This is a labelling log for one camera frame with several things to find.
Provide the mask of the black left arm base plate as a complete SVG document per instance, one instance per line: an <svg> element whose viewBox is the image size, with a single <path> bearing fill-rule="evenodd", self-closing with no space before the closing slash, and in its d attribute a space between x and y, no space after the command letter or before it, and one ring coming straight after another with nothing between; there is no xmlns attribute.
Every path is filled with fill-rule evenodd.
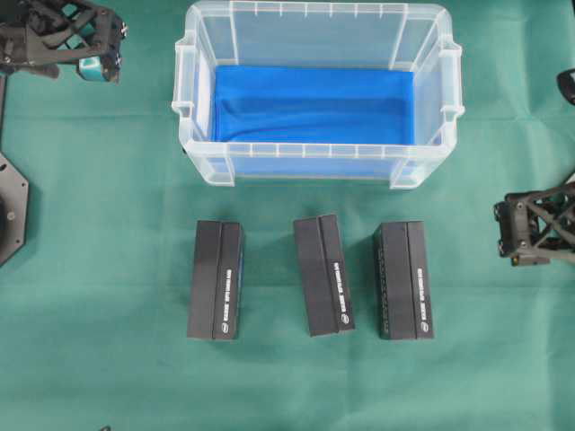
<svg viewBox="0 0 575 431"><path fill-rule="evenodd" d="M1 265L24 244L26 237L29 182L1 154Z"/></svg>

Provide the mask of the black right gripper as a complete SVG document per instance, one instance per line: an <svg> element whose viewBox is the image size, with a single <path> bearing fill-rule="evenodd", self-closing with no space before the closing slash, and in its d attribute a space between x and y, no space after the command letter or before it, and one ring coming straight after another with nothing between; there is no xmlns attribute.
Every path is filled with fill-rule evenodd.
<svg viewBox="0 0 575 431"><path fill-rule="evenodd" d="M498 252L513 267L574 262L574 182L509 193L493 206Z"/></svg>

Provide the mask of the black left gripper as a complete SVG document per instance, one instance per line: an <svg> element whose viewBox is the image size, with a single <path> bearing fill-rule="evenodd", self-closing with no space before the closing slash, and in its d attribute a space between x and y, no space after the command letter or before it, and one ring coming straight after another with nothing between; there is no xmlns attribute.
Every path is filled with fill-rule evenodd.
<svg viewBox="0 0 575 431"><path fill-rule="evenodd" d="M3 1L1 74L56 79L69 65L85 81L117 83L127 34L118 14L90 1Z"/></svg>

